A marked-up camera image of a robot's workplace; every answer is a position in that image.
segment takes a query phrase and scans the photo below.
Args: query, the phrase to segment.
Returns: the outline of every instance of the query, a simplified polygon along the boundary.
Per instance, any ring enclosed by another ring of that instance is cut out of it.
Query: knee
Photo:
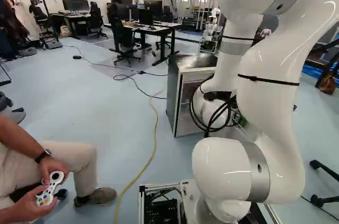
[[[96,159],[96,148],[90,144],[83,144],[83,155],[88,160],[95,160]]]

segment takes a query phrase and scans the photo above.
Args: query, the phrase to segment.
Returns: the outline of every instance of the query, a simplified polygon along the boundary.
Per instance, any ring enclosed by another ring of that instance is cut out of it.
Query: khaki pants
[[[53,158],[62,161],[74,173],[78,196],[87,196],[96,188],[96,149],[88,144],[47,141],[41,143],[51,150]],[[8,196],[16,189],[40,182],[38,164],[31,158],[9,150],[0,167],[0,209],[14,202]]]

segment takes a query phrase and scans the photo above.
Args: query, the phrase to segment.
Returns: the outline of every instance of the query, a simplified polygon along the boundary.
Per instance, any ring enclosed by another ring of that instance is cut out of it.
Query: yellow cable
[[[142,168],[142,170],[140,171],[140,173],[123,189],[123,191],[121,192],[120,196],[119,196],[119,200],[118,200],[118,203],[117,203],[117,208],[115,210],[115,221],[114,223],[115,224],[118,224],[118,213],[119,213],[119,207],[120,207],[120,204],[121,204],[121,200],[122,200],[122,197],[123,195],[125,194],[125,192],[136,182],[136,180],[142,175],[142,173],[146,170],[146,168],[149,166],[149,164],[151,163],[154,155],[155,155],[155,151],[157,149],[157,126],[158,126],[158,120],[159,120],[159,114],[158,114],[158,111],[156,110],[156,108],[152,105],[151,103],[151,100],[153,97],[157,96],[158,94],[160,94],[163,90],[161,90],[160,92],[157,92],[155,94],[153,94],[151,96],[151,98],[149,99],[149,105],[150,107],[154,110],[157,118],[156,118],[156,121],[155,121],[155,125],[154,125],[154,132],[153,132],[153,139],[154,139],[154,147],[153,147],[153,152],[152,152],[152,155],[150,156],[150,158],[148,159],[146,165]]]

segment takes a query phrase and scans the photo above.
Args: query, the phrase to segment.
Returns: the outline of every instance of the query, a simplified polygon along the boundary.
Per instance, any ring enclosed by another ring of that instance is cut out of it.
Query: controller button
[[[59,174],[58,173],[55,173],[55,174],[52,175],[52,179],[53,180],[56,180],[58,178],[59,178]]]

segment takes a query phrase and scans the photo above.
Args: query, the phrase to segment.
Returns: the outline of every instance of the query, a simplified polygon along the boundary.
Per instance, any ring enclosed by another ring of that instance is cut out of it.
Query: hand
[[[11,214],[13,221],[33,221],[39,217],[49,214],[57,204],[55,197],[49,205],[42,207],[37,206],[37,198],[35,197],[39,192],[47,189],[47,186],[38,186],[34,190],[26,193],[15,205],[11,207]]]
[[[56,159],[53,159],[52,157],[43,158],[39,166],[40,166],[40,172],[43,178],[43,183],[45,184],[49,183],[49,174],[53,171],[64,172],[65,178],[61,182],[61,184],[64,183],[64,181],[67,179],[69,170],[67,169],[66,165]]]

